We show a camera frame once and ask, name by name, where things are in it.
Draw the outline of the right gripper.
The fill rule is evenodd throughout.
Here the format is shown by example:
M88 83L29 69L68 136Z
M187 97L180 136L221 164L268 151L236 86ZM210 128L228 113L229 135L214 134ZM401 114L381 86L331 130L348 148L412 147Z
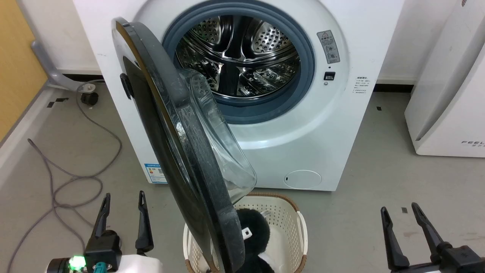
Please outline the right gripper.
M386 207L381 208L383 238L386 247L387 265L391 273L483 273L484 257L479 256L470 247L452 247L450 242L436 231L419 204L411 204L417 224L423 229L430 250L429 263L410 265L402 253L393 231L393 221Z

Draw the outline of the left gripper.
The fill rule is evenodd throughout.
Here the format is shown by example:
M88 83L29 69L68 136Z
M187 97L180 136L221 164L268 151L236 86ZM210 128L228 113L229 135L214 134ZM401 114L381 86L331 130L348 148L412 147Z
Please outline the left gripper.
M107 230L110 214L111 194L106 193L82 256L52 259L47 266L48 273L162 273L159 259L146 255L154 248L146 195L139 192L139 227L135 241L136 254L123 255L119 246L120 237Z

